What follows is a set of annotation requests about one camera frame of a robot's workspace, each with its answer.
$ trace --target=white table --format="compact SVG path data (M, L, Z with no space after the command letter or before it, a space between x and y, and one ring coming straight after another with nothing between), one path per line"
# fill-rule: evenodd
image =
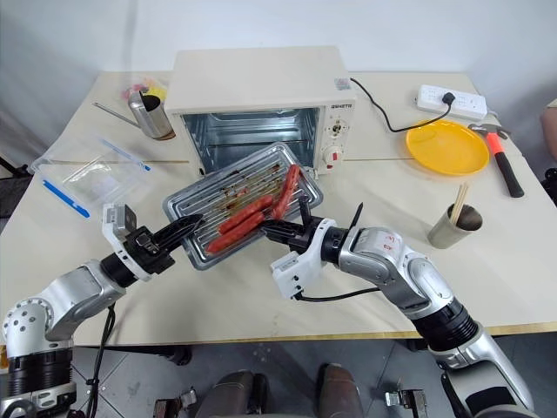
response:
M168 82L170 72L142 72L148 78ZM419 110L414 102L422 84L436 84L458 91L477 92L470 79L459 73L397 73L397 72L354 72L358 79L385 109L395 127L409 126L420 120L434 118L435 113ZM76 138L100 135L113 144L122 146L139 158L148 161L189 161L184 144L179 140L155 141L148 139L138 128L115 118L92 104L99 102L133 120L127 103L119 96L120 91L137 80L126 72L102 72L91 91L79 106L62 135L53 146L64 146ZM350 143L346 147L345 159L399 159L411 158L404 143L405 133L391 133L386 128L383 116L370 103L367 96L355 84L358 94ZM472 121L449 118L463 125ZM487 123L497 123L488 115ZM522 155L512 141L504 141L507 155ZM70 152L66 161L74 161Z
M383 135L379 141L388 151L391 139ZM170 155L148 145L145 152L153 156ZM462 178L437 175L411 159L346 161L339 173L320 178L325 200L314 212L346 226L363 201L359 223L391 227L415 250L431 255L472 316L494 334L555 331L557 210L526 160L520 155L509 159L526 196L507 196L494 161L467 178L468 201L485 223L447 250L430 247L426 233L453 201ZM187 163L151 165L155 187L133 209L139 224L154 232L168 222L161 209L163 199L194 178ZM175 251L175 266L148 283L129 287L117 303L111 344L417 336L412 324L379 293L323 304L281 299L269 264L287 251L262 239L205 272L194 270L185 253ZM0 310L40 292L80 263L110 252L98 225L85 222L33 179L0 236ZM367 286L362 279L328 266L306 294L332 295ZM88 320L77 330L76 344L98 344L103 324L102 314Z

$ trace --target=wooden chopstick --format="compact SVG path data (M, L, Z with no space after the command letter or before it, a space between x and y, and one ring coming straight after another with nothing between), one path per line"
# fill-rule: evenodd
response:
M464 183L460 185L459 192L456 195L456 200L454 201L453 211L451 212L450 222L453 225L459 220L460 213L462 212L462 206L464 205L464 199L466 198L466 194L468 193L468 183Z

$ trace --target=hammer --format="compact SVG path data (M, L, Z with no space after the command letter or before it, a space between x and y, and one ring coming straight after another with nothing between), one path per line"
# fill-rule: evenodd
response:
M492 154L495 156L495 161L497 161L497 165L503 174L503 178L505 179L505 183L507 183L508 192L514 198L520 198L524 196L524 191L522 187L520 187L519 180L514 177L513 168L511 164L508 162L507 156L503 151L503 146L499 141L499 138L507 139L508 135L510 135L510 131L503 128L502 126L493 125L493 124L483 124L483 125L476 125L471 124L468 126L469 129L472 131L479 133L482 137L484 137L489 144L489 148L491 148Z

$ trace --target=sausage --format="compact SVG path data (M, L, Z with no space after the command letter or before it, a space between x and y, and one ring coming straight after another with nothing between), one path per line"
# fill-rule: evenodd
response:
M286 174L285 183L282 187L282 193L275 206L272 208L271 216L273 219L282 219L285 216L286 209L292 198L294 190L298 186L299 166L291 165Z
M218 232L223 235L230 231L234 226L240 224L245 219L252 216L255 212L262 211L266 207L272 205L272 195L266 194L254 202L251 202L248 206L242 208L238 213L234 214L226 222L218 226Z
M245 235L253 231L258 225L265 220L265 215L261 212L255 212L241 224L232 228L230 231L211 241L205 248L208 253L214 254L231 246L235 242L240 241Z

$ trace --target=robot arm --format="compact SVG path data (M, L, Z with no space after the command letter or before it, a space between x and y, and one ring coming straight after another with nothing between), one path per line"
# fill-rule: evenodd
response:
M128 206L105 206L103 234L114 253L58 277L8 312L3 336L10 363L9 397L2 400L1 413L19 400L33 403L39 416L68 409L76 400L70 363L77 327L124 296L136 280L147 281L172 266L170 252L200 222L201 215L184 217L153 234L145 226L136 228Z
M313 217L300 202L303 225L266 221L267 238L291 252L275 261L272 275L286 298L295 298L326 262L372 282L416 326L438 365L457 418L536 416L526 383L484 327L454 297L432 262L385 228L338 228Z

